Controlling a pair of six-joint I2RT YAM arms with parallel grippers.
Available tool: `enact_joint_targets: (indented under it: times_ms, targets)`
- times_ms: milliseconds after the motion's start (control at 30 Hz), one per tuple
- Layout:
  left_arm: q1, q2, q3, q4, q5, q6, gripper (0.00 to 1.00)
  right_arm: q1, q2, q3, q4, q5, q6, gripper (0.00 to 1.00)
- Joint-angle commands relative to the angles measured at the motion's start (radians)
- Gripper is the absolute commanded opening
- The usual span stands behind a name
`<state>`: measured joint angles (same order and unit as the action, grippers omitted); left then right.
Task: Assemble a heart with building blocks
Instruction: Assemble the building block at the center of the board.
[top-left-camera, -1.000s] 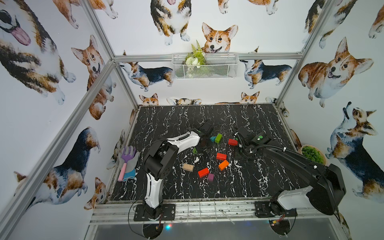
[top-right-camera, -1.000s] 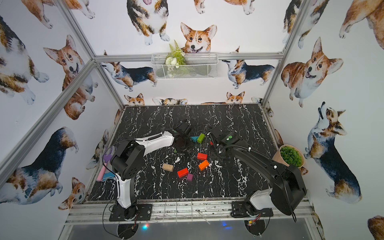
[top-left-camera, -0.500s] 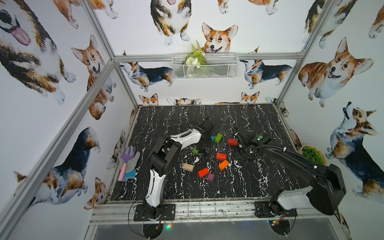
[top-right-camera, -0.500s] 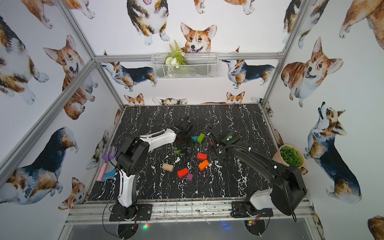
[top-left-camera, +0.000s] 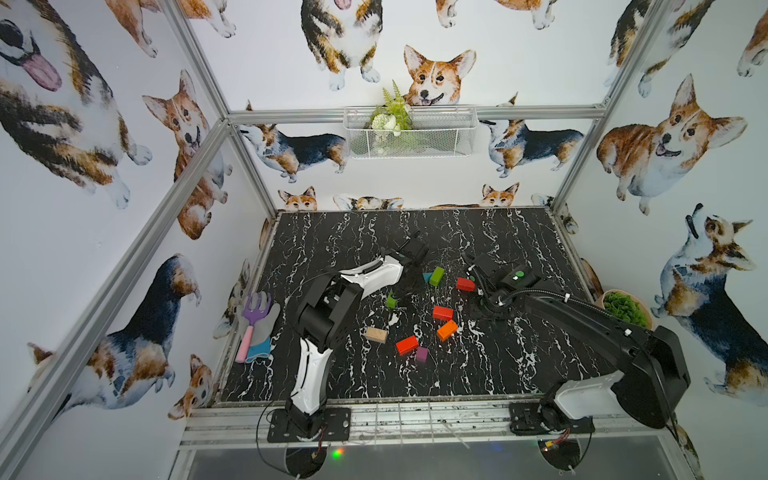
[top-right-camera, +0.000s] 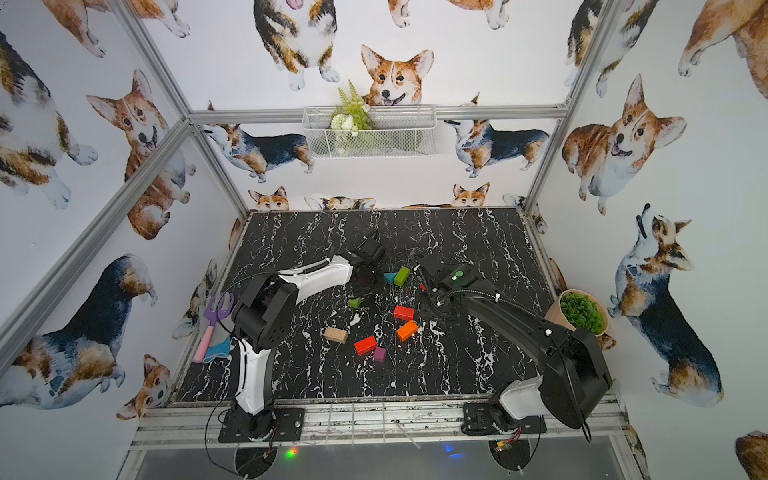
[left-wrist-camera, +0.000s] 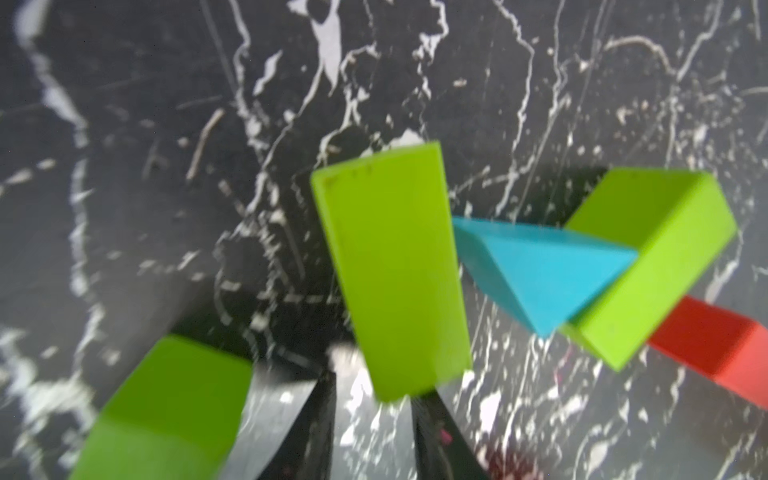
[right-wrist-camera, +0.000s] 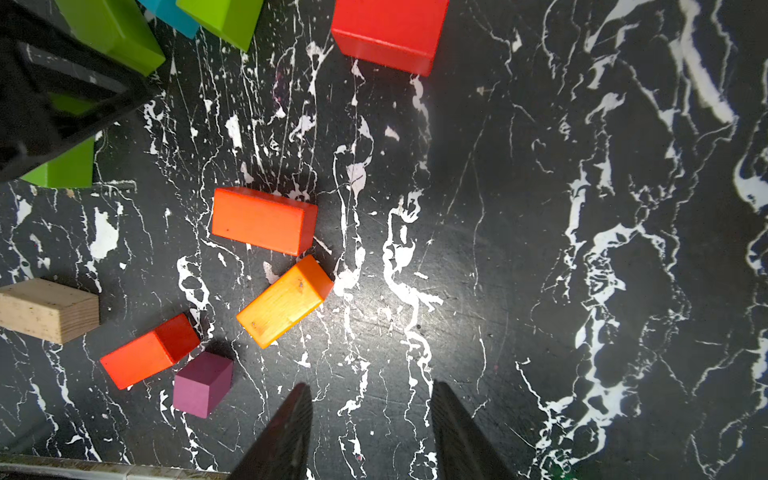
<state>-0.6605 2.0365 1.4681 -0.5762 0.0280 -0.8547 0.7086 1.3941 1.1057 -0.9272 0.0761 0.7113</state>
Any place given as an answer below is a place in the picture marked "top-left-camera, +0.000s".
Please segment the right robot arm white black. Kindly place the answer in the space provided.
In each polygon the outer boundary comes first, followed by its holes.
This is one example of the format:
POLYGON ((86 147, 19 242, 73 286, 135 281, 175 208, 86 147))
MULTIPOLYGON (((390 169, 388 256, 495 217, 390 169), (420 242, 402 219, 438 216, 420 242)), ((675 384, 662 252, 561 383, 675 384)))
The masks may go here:
POLYGON ((489 255, 469 253, 461 258, 478 282, 474 317, 500 321, 526 313, 586 344, 612 368, 589 379, 561 380, 540 400, 511 407, 514 434, 592 433, 594 419, 611 416, 652 429, 676 426, 675 409, 691 380, 674 332, 622 321, 523 264, 500 265, 489 255))

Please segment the red block small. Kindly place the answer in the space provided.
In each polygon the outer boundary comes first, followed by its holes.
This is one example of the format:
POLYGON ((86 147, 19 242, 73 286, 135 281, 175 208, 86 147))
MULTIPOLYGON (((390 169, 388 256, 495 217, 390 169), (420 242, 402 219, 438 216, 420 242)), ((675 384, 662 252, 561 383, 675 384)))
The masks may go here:
POLYGON ((463 277, 457 279, 456 288, 463 292, 474 292, 477 290, 476 283, 473 280, 463 277))

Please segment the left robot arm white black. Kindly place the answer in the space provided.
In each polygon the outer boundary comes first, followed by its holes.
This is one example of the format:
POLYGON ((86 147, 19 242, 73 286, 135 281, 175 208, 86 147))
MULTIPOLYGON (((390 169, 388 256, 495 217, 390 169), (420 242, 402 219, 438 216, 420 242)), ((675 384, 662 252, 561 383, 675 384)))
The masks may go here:
POLYGON ((397 284, 405 269, 420 264, 427 252, 427 245, 413 236, 368 263, 314 279, 296 310, 301 351, 296 381, 285 404, 300 436, 312 438, 322 427, 332 354, 346 342, 361 301, 397 284))

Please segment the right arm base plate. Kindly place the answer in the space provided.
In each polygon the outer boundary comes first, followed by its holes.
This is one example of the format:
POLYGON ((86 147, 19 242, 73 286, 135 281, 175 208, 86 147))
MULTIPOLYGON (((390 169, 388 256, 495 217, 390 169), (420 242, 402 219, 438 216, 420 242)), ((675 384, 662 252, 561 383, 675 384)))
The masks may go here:
POLYGON ((510 431, 518 436, 545 434, 590 434, 595 432, 591 417, 571 419, 553 403, 541 401, 509 404, 510 431))

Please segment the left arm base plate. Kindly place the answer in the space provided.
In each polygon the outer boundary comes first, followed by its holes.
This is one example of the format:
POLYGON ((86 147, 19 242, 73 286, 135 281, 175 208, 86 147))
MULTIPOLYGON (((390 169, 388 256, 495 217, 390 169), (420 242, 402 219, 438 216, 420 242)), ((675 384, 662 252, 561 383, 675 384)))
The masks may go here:
POLYGON ((350 437, 351 414, 350 408, 342 407, 321 409, 310 416, 298 410, 277 409, 269 420, 267 441, 346 441, 350 437))

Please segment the green block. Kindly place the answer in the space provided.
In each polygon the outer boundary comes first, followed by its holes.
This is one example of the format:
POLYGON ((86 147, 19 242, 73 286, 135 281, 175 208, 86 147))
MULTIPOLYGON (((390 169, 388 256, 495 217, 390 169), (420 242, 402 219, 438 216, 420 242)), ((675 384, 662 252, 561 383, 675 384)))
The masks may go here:
POLYGON ((429 284, 434 287, 439 286, 444 277, 444 274, 445 270, 442 267, 436 267, 430 275, 429 284))
POLYGON ((392 293, 389 293, 386 299, 386 306, 391 309, 395 310, 398 305, 398 300, 393 296, 392 293))

